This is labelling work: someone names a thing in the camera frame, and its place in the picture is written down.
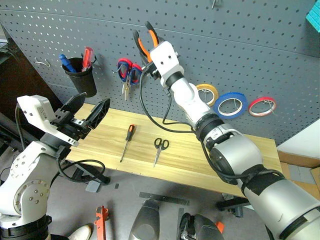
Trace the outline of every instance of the metal bracket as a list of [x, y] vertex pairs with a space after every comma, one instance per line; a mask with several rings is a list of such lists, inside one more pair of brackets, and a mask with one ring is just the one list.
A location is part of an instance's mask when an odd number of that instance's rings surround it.
[[50, 65], [50, 63], [47, 61], [47, 59], [45, 59], [45, 63], [42, 62], [42, 61], [38, 61], [38, 60], [37, 60], [37, 57], [34, 57], [34, 60], [35, 60], [35, 64], [38, 64], [38, 66], [39, 66], [40, 64], [43, 64], [43, 65], [46, 65], [48, 68], [51, 67], [51, 65]]
[[86, 125], [87, 125], [87, 122], [86, 122], [86, 121], [79, 120], [79, 119], [76, 119], [76, 118], [73, 118], [73, 119], [71, 120], [71, 122], [74, 123], [74, 124], [76, 124], [76, 125], [78, 125], [78, 126], [80, 126], [80, 127], [82, 127], [82, 128], [85, 128]]

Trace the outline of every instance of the black-handled scissors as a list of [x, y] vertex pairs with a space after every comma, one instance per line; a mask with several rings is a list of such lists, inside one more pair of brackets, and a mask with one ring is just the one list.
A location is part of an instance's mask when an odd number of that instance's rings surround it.
[[157, 149], [157, 151], [156, 151], [153, 167], [155, 167], [161, 151], [166, 150], [169, 147], [169, 141], [167, 139], [162, 140], [162, 138], [158, 137], [154, 140], [154, 147]]

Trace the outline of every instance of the black cable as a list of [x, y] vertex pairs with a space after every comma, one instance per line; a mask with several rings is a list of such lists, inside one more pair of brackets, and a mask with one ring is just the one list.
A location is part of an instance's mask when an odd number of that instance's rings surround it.
[[18, 107], [18, 104], [17, 104], [15, 106], [15, 110], [14, 110], [15, 124], [18, 129], [19, 136], [20, 136], [22, 149], [25, 150], [26, 144], [25, 144], [24, 134], [22, 133], [22, 129], [21, 129], [20, 114], [19, 114], [20, 112], [19, 111], [20, 111], [20, 108]]
[[10, 54], [19, 63], [17, 57], [11, 51], [8, 50], [7, 53]]
[[265, 174], [276, 174], [279, 177], [282, 177], [284, 179], [286, 178], [280, 171], [277, 171], [274, 169], [267, 169], [267, 170], [261, 171], [257, 175], [260, 176], [260, 175], [265, 175]]
[[[69, 167], [71, 167], [71, 166], [73, 166], [73, 165], [80, 164], [80, 163], [85, 163], [85, 162], [92, 162], [92, 163], [98, 163], [98, 164], [100, 164], [101, 167], [102, 167], [101, 172], [99, 172], [99, 173], [98, 173], [97, 175], [95, 175], [95, 176], [89, 177], [89, 178], [87, 178], [87, 179], [82, 179], [82, 180], [75, 180], [75, 179], [73, 179], [72, 177], [69, 177], [67, 174], [65, 174], [65, 172], [64, 172], [65, 169], [67, 169], [67, 168], [69, 168]], [[56, 159], [56, 165], [57, 165], [57, 168], [58, 168], [59, 173], [60, 173], [63, 177], [65, 177], [66, 179], [68, 179], [69, 181], [74, 182], [74, 183], [84, 183], [84, 182], [90, 182], [90, 181], [92, 181], [92, 180], [95, 180], [96, 178], [100, 177], [100, 176], [105, 172], [105, 170], [106, 170], [106, 166], [103, 164], [103, 162], [98, 161], [98, 160], [94, 160], [94, 159], [85, 159], [85, 160], [75, 161], [75, 162], [71, 163], [70, 165], [65, 166], [64, 168], [61, 168], [60, 160], [57, 158], [57, 159]], [[53, 181], [58, 177], [58, 175], [59, 175], [59, 174], [56, 174], [56, 175], [53, 177], [53, 179], [51, 180], [51, 185], [52, 185]]]
[[272, 234], [272, 232], [270, 231], [270, 229], [267, 227], [267, 225], [264, 225], [266, 232], [268, 233], [269, 239], [270, 240], [275, 240], [274, 235]]
[[[13, 154], [11, 165], [14, 163], [14, 160], [15, 160], [15, 154]], [[2, 174], [4, 173], [5, 170], [10, 169], [10, 168], [11, 168], [11, 166], [2, 169], [2, 171], [0, 173], [0, 183], [1, 183], [0, 186], [5, 182], [5, 181], [1, 180]]]
[[4, 173], [4, 171], [7, 170], [7, 169], [10, 169], [10, 167], [6, 167], [6, 168], [2, 169], [2, 171], [0, 173], [0, 183], [1, 183], [0, 186], [5, 182], [5, 181], [1, 180], [1, 176]]
[[241, 174], [241, 175], [229, 175], [226, 173], [223, 173], [222, 171], [220, 171], [212, 162], [211, 159], [207, 153], [206, 147], [204, 145], [204, 143], [202, 141], [200, 141], [201, 143], [201, 147], [203, 150], [203, 153], [205, 155], [206, 160], [208, 161], [210, 167], [216, 172], [219, 173], [221, 176], [228, 178], [228, 179], [241, 179], [241, 178], [247, 178], [249, 176], [249, 174]]
[[168, 108], [166, 109], [166, 112], [165, 112], [164, 117], [163, 117], [163, 119], [162, 119], [162, 124], [163, 124], [163, 125], [184, 124], [184, 125], [188, 125], [189, 127], [192, 128], [192, 126], [191, 126], [190, 123], [184, 122], [184, 121], [165, 122], [166, 119], [167, 119], [169, 110], [170, 110], [170, 108], [171, 108], [171, 104], [172, 104], [172, 96], [171, 96], [171, 93], [169, 92], [169, 90], [168, 90], [167, 96], [168, 96], [168, 98], [169, 98], [169, 105], [168, 105]]
[[146, 75], [146, 71], [143, 71], [141, 76], [140, 76], [140, 84], [139, 84], [139, 99], [140, 99], [140, 103], [141, 103], [141, 106], [143, 108], [143, 111], [144, 113], [147, 115], [147, 117], [151, 120], [151, 122], [153, 122], [155, 125], [157, 125], [159, 128], [163, 129], [163, 130], [166, 130], [168, 132], [171, 132], [171, 133], [180, 133], [180, 134], [193, 134], [194, 131], [191, 130], [191, 131], [181, 131], [181, 130], [173, 130], [173, 129], [169, 129], [169, 128], [166, 128], [162, 125], [160, 125], [159, 123], [157, 123], [153, 118], [152, 116], [149, 114], [145, 104], [144, 104], [144, 100], [143, 100], [143, 97], [142, 97], [142, 85], [143, 85], [143, 78], [144, 76]]

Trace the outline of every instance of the blue-handled screwdriver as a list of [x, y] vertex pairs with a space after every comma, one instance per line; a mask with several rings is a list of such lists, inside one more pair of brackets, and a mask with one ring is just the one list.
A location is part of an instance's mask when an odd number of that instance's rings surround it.
[[77, 71], [74, 69], [74, 67], [71, 65], [71, 62], [64, 54], [60, 54], [59, 58], [62, 62], [62, 64], [69, 70], [71, 73], [76, 73]]

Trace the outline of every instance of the orange-handled screwdriver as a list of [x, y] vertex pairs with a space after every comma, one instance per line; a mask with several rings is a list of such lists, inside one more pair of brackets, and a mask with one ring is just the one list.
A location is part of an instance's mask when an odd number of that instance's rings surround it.
[[124, 149], [123, 149], [123, 152], [122, 152], [122, 156], [121, 156], [121, 159], [120, 159], [120, 163], [122, 162], [122, 160], [124, 159], [124, 155], [125, 155], [125, 152], [127, 150], [127, 146], [128, 146], [128, 143], [131, 141], [132, 139], [132, 136], [134, 135], [134, 132], [135, 132], [135, 125], [134, 124], [131, 124], [128, 128], [128, 132], [126, 134], [126, 143], [125, 143], [125, 146], [124, 146]]

